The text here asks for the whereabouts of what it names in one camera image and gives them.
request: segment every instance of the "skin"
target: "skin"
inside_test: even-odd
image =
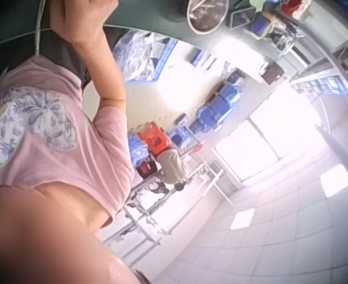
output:
[[[0,188],[0,263],[12,283],[139,283],[74,216],[23,186]]]
[[[50,24],[85,62],[101,102],[125,111],[120,71],[102,30],[117,0],[51,0]],[[6,283],[138,284],[94,236],[109,214],[65,183],[0,187],[0,266]]]

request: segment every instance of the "ceiling light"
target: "ceiling light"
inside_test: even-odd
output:
[[[342,164],[330,169],[320,176],[326,197],[331,197],[348,186],[348,173]]]
[[[236,214],[236,217],[234,217],[234,220],[231,224],[231,230],[235,229],[241,229],[249,227],[250,222],[253,219],[255,209],[248,209],[242,212],[239,212]]]

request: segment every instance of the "floral print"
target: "floral print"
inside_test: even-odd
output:
[[[12,88],[3,97],[0,116],[0,167],[18,148],[25,130],[32,131],[58,150],[75,148],[77,135],[58,94],[32,87]]]

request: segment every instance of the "hair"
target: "hair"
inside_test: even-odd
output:
[[[148,278],[146,278],[144,273],[142,273],[141,271],[134,270],[133,272],[134,272],[134,274],[136,275],[138,281],[140,281],[141,284],[152,284],[151,281],[149,281]]]
[[[185,188],[186,182],[176,183],[174,184],[174,188],[176,191],[182,191]]]

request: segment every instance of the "red container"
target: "red container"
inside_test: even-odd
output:
[[[170,148],[170,141],[155,122],[151,122],[138,136],[148,145],[149,151],[157,157]]]

